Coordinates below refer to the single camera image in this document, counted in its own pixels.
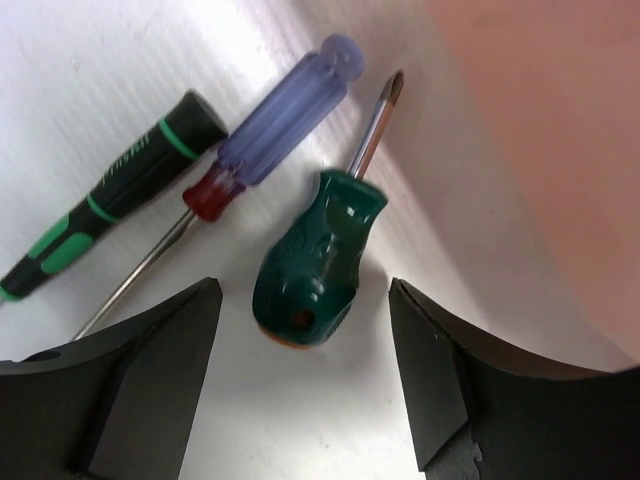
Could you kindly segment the pink plastic toolbox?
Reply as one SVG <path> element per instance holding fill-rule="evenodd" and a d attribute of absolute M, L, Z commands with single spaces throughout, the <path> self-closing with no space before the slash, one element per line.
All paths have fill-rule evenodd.
<path fill-rule="evenodd" d="M 638 3 L 428 10 L 588 320 L 637 358 Z"/>

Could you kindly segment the thin green precision screwdriver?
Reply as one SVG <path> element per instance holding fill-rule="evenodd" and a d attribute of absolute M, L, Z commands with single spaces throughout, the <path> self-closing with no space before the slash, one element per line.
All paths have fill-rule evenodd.
<path fill-rule="evenodd" d="M 227 136 L 213 107 L 197 91 L 187 91 L 1 279 L 1 299 L 23 300 L 69 268 L 109 230 L 154 200 Z"/>

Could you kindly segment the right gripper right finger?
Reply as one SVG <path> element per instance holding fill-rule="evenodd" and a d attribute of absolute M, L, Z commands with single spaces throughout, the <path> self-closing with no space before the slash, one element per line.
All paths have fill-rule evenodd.
<path fill-rule="evenodd" d="M 639 371 L 526 351 L 408 282 L 389 290 L 419 471 L 428 479 L 635 479 Z"/>

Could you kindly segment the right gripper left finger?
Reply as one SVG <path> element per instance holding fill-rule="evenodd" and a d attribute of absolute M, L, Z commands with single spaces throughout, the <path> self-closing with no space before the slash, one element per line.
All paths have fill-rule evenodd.
<path fill-rule="evenodd" d="M 82 339 L 1 365 L 5 479 L 175 479 L 223 294 L 203 279 Z"/>

